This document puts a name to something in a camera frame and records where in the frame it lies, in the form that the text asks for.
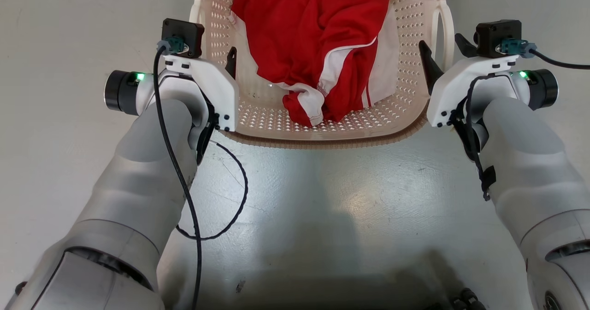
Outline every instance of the red and white garment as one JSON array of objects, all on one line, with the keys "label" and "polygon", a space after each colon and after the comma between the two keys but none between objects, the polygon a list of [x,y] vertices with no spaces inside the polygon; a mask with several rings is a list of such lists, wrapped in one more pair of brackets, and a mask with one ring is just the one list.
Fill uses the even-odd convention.
[{"label": "red and white garment", "polygon": [[389,0],[234,0],[257,74],[289,90],[296,123],[340,121],[395,92],[400,42]]}]

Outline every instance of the brown basket rim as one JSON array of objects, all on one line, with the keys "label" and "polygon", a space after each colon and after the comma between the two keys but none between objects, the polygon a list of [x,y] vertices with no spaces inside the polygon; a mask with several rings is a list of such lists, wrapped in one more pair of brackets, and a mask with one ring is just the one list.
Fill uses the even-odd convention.
[{"label": "brown basket rim", "polygon": [[366,148],[369,146],[383,146],[400,142],[419,131],[427,122],[426,110],[428,103],[420,116],[407,126],[404,130],[384,136],[371,138],[358,138],[355,140],[274,140],[269,138],[242,135],[237,132],[221,131],[227,138],[247,144],[249,146],[263,146],[266,148],[302,149],[302,150],[326,150],[326,149],[348,149]]}]

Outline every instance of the gray floor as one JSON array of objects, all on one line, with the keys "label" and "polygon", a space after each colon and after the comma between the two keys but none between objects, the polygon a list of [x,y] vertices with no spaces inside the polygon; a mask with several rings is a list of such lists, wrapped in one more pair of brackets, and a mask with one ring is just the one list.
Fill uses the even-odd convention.
[{"label": "gray floor", "polygon": [[[590,60],[589,0],[448,2],[467,37],[479,22],[518,18],[542,52]],[[133,121],[104,107],[106,76],[148,71],[162,20],[188,18],[191,3],[0,0],[0,304],[67,233]],[[590,90],[580,71],[555,73],[559,101],[539,113],[588,180]],[[531,308],[518,249],[482,201],[475,168],[449,129],[346,151],[214,139],[242,160],[250,191],[236,226],[204,244],[203,308],[312,302],[415,309],[463,286],[490,309]],[[242,186],[234,162],[212,146],[192,189],[205,234],[228,222]],[[181,224],[190,227],[187,214]],[[194,244],[174,232],[159,267],[171,308],[186,308],[194,263]]]}]

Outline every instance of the beige plastic basket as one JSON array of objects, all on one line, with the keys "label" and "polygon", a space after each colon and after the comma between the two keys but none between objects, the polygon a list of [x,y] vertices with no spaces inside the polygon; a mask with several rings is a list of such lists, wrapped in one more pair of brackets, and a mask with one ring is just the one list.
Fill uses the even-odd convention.
[{"label": "beige plastic basket", "polygon": [[453,20],[445,0],[390,0],[394,5],[400,38],[400,64],[396,93],[374,107],[348,114],[339,123],[313,128],[289,119],[283,108],[285,91],[256,75],[247,42],[229,23],[232,0],[195,0],[190,21],[205,26],[203,56],[227,63],[232,46],[238,49],[236,81],[240,110],[236,132],[223,132],[244,144],[293,149],[358,148],[397,142],[426,123],[430,96],[426,89],[418,43],[424,40],[436,52],[439,14],[444,39],[444,68],[453,61]]}]

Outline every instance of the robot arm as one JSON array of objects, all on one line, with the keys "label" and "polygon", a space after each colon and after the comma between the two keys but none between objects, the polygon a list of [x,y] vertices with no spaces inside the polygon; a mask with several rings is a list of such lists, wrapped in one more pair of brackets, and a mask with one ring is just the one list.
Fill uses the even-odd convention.
[{"label": "robot arm", "polygon": [[520,27],[511,20],[479,24],[477,48],[458,35],[468,58],[447,73],[421,42],[432,95],[428,120],[453,125],[480,163],[482,189],[525,260],[533,306],[588,310],[590,193],[563,142],[533,112],[557,99],[555,77],[548,70],[512,72],[519,55],[499,53],[503,39],[520,39]]},{"label": "robot arm", "polygon": [[[213,130],[236,129],[238,90],[231,74],[198,58],[200,46],[192,44],[200,37],[188,34],[198,25],[166,19],[164,28],[189,45],[165,57],[158,81],[168,137],[190,187]],[[8,309],[164,309],[156,267],[185,197],[160,129],[153,75],[114,71],[105,103],[139,117],[71,230],[47,249]]]}]

